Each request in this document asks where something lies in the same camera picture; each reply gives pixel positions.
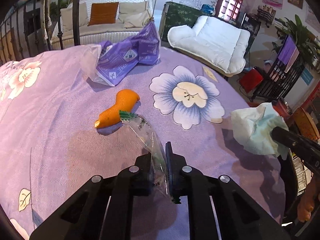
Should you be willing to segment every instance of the white flower print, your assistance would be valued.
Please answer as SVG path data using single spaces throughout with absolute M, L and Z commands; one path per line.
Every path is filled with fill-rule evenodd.
M 29 240 L 29 235 L 27 231 L 22 226 L 20 226 L 19 223 L 14 218 L 11 218 L 10 222 L 25 240 Z
M 6 92 L 6 90 L 5 90 L 5 88 L 4 88 L 4 89 L 1 91 L 0 101 L 3 101 L 5 92 Z
M 8 99 L 14 99 L 26 87 L 31 87 L 37 80 L 41 64 L 40 61 L 28 63 L 24 68 L 19 68 L 9 80 L 9 86 L 12 89 Z
M 216 86 L 204 76 L 196 76 L 184 66 L 177 66 L 173 75 L 162 73 L 152 79 L 150 90 L 156 109 L 164 115 L 173 112 L 173 120 L 189 130 L 198 125 L 201 117 L 212 123 L 221 123 L 225 110 Z

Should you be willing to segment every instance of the white cushion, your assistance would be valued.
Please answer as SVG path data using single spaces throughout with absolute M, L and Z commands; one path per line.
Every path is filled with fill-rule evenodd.
M 230 56 L 235 49 L 241 30 L 215 17 L 208 17 L 198 37 L 221 47 Z
M 168 41 L 173 46 L 184 38 L 196 37 L 196 32 L 187 25 L 172 27 L 168 32 Z
M 200 16 L 193 28 L 177 26 L 168 32 L 168 41 L 173 48 L 202 58 L 227 76 L 243 70 L 249 37 L 247 30 L 208 16 Z
M 192 27 L 192 29 L 196 32 L 196 35 L 199 34 L 208 18 L 209 16 L 202 15 L 197 19 L 196 24 Z

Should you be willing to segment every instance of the clear plastic bag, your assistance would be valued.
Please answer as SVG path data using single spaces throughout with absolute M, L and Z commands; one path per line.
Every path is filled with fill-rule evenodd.
M 129 127 L 140 139 L 143 148 L 151 153 L 151 165 L 156 189 L 170 197 L 165 152 L 157 134 L 142 116 L 120 111 L 120 117 L 123 125 Z

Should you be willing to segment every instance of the tissue paper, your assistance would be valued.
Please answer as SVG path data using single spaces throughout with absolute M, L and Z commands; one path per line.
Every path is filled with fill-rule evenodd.
M 289 129 L 271 103 L 235 110 L 231 112 L 231 122 L 233 137 L 246 151 L 257 155 L 281 155 L 286 159 L 289 149 L 272 140 L 270 133 L 276 126 Z

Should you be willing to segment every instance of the beige cushion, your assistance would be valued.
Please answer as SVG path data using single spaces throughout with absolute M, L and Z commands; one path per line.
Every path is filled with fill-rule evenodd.
M 124 19 L 124 27 L 125 28 L 143 28 L 148 24 L 148 20 L 150 19 L 150 14 L 148 10 L 144 12 L 129 15 Z
M 60 10 L 62 23 L 63 23 L 63 32 L 67 32 L 73 29 L 72 27 L 72 7 L 64 8 Z M 86 3 L 79 4 L 79 27 L 87 25 L 89 23 L 88 14 L 87 14 L 87 5 Z
M 111 33 L 111 32 L 139 32 L 142 28 L 124 28 L 123 23 L 113 23 L 113 24 L 98 24 L 98 25 L 83 25 L 79 27 L 80 37 L 85 35 L 93 35 L 99 33 Z M 73 30 L 64 32 L 62 35 L 62 40 L 72 39 Z M 59 38 L 55 37 L 52 41 L 53 43 L 59 42 Z
M 137 14 L 148 9 L 148 2 L 121 2 L 119 14 Z

